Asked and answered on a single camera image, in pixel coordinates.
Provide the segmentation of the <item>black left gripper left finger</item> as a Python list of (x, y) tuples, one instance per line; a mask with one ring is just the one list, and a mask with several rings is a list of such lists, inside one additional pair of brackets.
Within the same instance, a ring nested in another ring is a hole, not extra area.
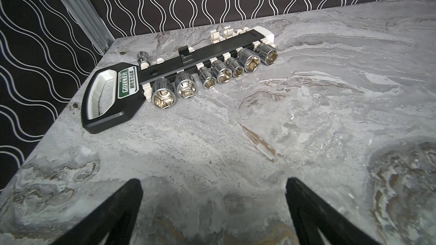
[(128, 245), (143, 198), (138, 179), (131, 179), (70, 229), (54, 245)]

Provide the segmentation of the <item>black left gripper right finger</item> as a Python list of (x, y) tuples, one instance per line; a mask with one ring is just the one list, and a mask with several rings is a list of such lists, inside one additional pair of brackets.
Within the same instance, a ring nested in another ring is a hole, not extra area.
[(298, 178), (286, 183), (286, 201), (301, 245), (377, 245)]

